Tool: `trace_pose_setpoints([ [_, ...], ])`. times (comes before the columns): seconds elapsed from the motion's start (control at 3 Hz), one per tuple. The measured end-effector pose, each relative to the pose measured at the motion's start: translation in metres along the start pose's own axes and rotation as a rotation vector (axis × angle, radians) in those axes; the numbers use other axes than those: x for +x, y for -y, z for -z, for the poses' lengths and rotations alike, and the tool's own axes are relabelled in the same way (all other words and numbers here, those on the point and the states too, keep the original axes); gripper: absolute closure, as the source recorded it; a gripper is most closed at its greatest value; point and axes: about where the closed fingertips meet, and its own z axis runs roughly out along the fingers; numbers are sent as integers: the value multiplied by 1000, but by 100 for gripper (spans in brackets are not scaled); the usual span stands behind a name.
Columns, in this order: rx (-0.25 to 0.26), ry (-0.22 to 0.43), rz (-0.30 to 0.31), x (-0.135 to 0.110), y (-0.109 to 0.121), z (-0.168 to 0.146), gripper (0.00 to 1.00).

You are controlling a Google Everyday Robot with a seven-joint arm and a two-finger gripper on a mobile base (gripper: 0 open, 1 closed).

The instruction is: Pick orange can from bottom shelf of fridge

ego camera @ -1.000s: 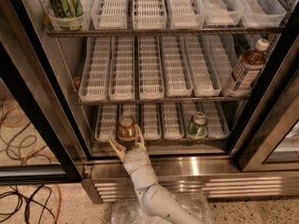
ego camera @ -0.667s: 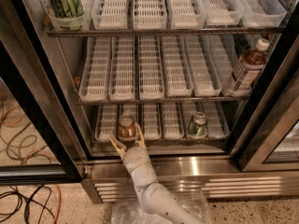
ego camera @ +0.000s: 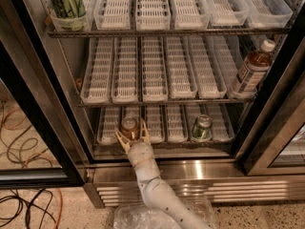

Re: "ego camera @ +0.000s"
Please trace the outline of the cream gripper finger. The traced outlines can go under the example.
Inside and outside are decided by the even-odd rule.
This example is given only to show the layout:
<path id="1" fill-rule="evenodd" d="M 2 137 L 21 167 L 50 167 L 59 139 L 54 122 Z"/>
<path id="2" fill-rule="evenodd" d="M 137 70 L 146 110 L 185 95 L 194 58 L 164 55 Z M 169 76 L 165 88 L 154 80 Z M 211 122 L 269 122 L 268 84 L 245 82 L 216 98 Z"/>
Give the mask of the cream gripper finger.
<path id="1" fill-rule="evenodd" d="M 145 143 L 151 143 L 146 122 L 143 119 L 140 119 L 140 139 Z"/>
<path id="2" fill-rule="evenodd" d="M 120 142 L 121 147 L 127 154 L 131 148 L 131 141 L 128 138 L 126 138 L 119 130 L 115 131 L 115 135 L 116 135 L 118 141 Z"/>

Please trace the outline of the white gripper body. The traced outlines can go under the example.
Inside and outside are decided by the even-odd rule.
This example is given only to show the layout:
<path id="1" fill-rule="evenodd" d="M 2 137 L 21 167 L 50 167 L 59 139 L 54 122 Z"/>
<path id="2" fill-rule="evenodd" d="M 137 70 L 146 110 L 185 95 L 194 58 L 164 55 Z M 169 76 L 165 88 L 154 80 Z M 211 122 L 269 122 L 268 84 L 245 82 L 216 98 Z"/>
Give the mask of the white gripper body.
<path id="1" fill-rule="evenodd" d="M 128 151 L 128 159 L 138 182 L 147 182 L 160 176 L 151 144 L 140 142 L 132 145 Z"/>

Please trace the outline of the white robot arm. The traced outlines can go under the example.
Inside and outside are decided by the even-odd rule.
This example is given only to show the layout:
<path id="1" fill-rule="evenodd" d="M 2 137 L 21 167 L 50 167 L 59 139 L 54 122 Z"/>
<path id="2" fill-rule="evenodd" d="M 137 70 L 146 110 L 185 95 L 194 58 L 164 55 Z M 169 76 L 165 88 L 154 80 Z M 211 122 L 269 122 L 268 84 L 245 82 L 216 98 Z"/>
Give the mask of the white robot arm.
<path id="1" fill-rule="evenodd" d="M 148 208 L 170 216 L 182 229 L 212 229 L 196 212 L 176 195 L 163 180 L 155 161 L 150 135 L 143 119 L 127 116 L 115 135 L 133 167 L 142 200 Z"/>

